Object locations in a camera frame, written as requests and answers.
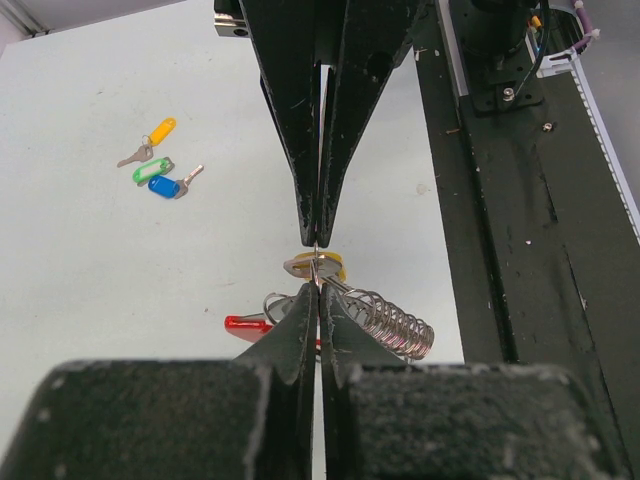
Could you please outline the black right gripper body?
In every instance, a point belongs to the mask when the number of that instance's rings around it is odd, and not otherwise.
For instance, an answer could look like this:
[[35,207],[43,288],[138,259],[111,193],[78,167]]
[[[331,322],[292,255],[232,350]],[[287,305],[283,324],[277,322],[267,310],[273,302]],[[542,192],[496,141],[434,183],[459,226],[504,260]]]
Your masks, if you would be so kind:
[[251,42],[261,70],[391,70],[406,56],[423,1],[215,1],[222,37]]

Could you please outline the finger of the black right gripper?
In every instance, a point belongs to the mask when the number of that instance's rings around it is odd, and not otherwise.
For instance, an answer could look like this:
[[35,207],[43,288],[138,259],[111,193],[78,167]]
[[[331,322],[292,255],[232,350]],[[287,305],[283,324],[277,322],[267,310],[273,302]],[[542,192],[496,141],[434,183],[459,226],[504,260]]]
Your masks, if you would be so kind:
[[404,60],[423,1],[346,1],[327,78],[317,200],[317,244],[329,245],[350,161],[394,68]]
[[261,87],[293,177],[301,243],[316,240],[319,68],[313,1],[243,1]]

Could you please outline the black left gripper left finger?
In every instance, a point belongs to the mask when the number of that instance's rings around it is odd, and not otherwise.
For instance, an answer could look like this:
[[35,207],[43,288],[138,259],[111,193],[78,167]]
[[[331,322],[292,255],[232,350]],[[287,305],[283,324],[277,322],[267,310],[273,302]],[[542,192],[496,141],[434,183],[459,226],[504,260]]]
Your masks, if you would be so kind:
[[1,465],[5,479],[308,479],[318,288],[232,360],[54,368]]

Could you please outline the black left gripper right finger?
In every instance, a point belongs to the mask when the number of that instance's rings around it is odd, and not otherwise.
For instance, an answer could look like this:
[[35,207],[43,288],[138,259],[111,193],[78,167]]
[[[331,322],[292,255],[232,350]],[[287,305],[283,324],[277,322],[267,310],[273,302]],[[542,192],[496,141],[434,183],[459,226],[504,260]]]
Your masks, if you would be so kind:
[[554,365],[410,365],[319,300],[330,479],[623,479],[589,393]]

